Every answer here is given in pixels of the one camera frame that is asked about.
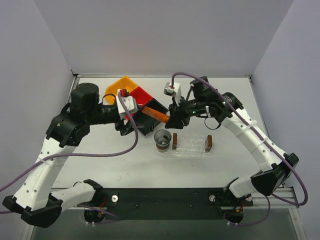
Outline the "orange toothpaste tube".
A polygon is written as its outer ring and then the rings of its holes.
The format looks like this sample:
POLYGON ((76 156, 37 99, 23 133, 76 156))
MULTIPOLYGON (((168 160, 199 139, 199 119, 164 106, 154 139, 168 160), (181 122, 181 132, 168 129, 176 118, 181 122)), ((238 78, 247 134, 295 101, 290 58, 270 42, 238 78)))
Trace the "orange toothpaste tube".
POLYGON ((162 123, 167 123, 170 120, 170 117, 160 111, 157 111, 155 109, 152 109, 150 107, 145 106, 142 110, 142 112, 145 115, 148 115, 154 119, 156 119, 157 121, 160 121, 162 123))

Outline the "glass cup with brown band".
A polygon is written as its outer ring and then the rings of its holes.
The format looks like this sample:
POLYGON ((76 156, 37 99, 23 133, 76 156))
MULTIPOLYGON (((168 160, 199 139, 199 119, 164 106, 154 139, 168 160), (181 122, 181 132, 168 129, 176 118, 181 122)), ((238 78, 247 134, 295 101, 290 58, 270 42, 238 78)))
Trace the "glass cup with brown band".
POLYGON ((165 152, 168 150, 168 148, 170 146, 170 142, 172 140, 172 135, 168 130, 160 129, 155 132, 153 138, 155 141, 156 149, 159 152, 165 152))

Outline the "clear holder with wooden ends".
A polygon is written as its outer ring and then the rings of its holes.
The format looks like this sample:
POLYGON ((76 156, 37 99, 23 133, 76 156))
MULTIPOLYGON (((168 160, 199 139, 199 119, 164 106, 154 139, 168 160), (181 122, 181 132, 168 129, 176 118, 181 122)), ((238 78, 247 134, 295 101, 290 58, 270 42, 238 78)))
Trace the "clear holder with wooden ends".
POLYGON ((172 150, 186 152, 208 153, 213 147, 213 136, 208 135, 178 135, 176 132, 172 136, 172 150))

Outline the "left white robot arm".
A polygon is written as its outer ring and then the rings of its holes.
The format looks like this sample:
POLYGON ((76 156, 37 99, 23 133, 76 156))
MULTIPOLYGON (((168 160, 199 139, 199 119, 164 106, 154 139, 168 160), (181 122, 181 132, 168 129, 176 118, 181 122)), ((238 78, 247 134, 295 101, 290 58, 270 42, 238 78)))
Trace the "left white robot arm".
POLYGON ((103 199, 103 187, 91 179, 74 186, 51 191, 68 157, 108 158, 124 155, 132 151, 137 142, 127 150, 116 153, 76 153, 82 139, 90 133, 94 125, 114 124, 122 136, 138 132, 132 117, 139 109, 137 102, 123 88, 117 90, 113 104, 104 105, 100 101, 99 87, 93 83, 81 83, 70 93, 70 101, 60 114, 51 120, 45 133, 42 149, 33 166, 19 175, 27 178, 13 195, 6 196, 3 206, 13 213, 20 214, 29 225, 47 228, 65 210, 82 203, 96 206, 103 199))

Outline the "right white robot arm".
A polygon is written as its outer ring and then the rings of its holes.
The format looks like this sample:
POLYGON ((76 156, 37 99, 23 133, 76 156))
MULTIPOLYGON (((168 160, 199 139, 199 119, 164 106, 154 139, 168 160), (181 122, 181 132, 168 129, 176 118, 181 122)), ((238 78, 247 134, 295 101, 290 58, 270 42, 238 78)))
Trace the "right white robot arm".
POLYGON ((246 177, 237 177, 227 189, 237 199, 252 193, 270 196, 293 173, 299 162, 294 153, 286 153, 261 131, 243 104, 230 92, 220 94, 206 76, 190 82, 194 98, 185 99, 177 82, 167 82, 164 94, 172 98, 169 105, 167 129, 183 129, 191 117, 214 118, 245 146, 257 162, 259 171, 246 177))

